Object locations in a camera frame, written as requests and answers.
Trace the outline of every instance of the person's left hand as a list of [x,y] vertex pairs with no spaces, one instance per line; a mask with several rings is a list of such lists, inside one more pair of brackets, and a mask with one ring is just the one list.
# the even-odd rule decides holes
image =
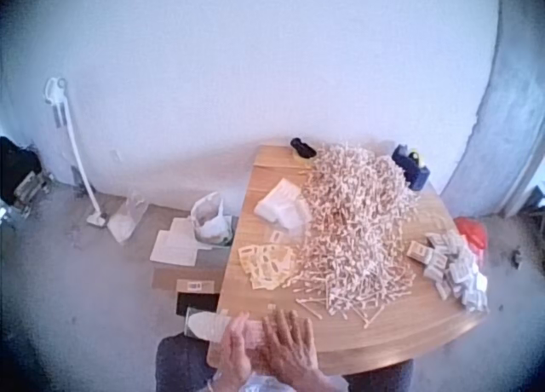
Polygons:
[[248,313],[239,314],[223,333],[219,366],[221,376],[214,382],[214,391],[238,391],[252,373],[250,358],[244,346],[244,328],[248,317]]

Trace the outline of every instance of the gray pants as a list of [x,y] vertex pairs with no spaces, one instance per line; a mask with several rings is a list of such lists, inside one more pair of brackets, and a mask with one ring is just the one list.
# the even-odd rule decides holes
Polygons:
[[[157,392],[194,392],[203,388],[215,369],[206,363],[208,343],[179,334],[167,337],[158,346],[155,367]],[[409,390],[413,361],[371,372],[346,375],[351,391]]]

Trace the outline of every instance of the round wooden table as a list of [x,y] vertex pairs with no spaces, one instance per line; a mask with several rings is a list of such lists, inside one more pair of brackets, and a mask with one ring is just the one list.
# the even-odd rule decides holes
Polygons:
[[[453,297],[442,301],[433,282],[422,277],[422,265],[412,261],[416,273],[412,293],[388,304],[367,329],[355,313],[344,320],[339,314],[332,317],[324,310],[324,318],[318,320],[295,303],[296,294],[289,288],[252,290],[249,277],[238,261],[238,248],[265,244],[271,230],[254,215],[255,205],[282,178],[302,185],[305,169],[303,162],[294,159],[291,148],[260,147],[229,256],[218,311],[226,310],[229,315],[248,311],[251,319],[259,319],[270,313],[270,304],[296,309],[301,317],[313,321],[319,366],[330,375],[365,372],[415,358],[461,336],[484,318],[483,314],[467,313]],[[456,228],[454,222],[428,183],[421,192],[417,219],[404,225],[406,247],[412,240],[425,243],[425,233],[444,233],[450,228]],[[218,355],[218,345],[211,344],[208,356],[211,366],[217,367]]]

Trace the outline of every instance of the hand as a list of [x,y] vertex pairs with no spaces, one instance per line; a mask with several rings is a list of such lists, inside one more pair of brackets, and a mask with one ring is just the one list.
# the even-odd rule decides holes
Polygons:
[[302,324],[295,311],[291,311],[288,325],[283,310],[276,311],[275,320],[276,330],[268,317],[263,319],[266,347],[262,352],[276,379],[298,391],[335,390],[318,369],[311,321]]
[[252,373],[252,365],[244,347],[244,329],[248,313],[233,318],[221,339],[221,376],[212,387],[217,392],[238,391],[244,386]]

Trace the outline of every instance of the red bag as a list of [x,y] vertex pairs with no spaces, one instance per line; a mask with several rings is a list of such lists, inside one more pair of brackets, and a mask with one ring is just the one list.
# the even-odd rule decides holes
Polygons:
[[458,233],[463,234],[468,239],[469,248],[477,255],[479,266],[483,267],[485,249],[488,245],[485,226],[467,217],[457,217],[454,219],[454,223],[458,228]]

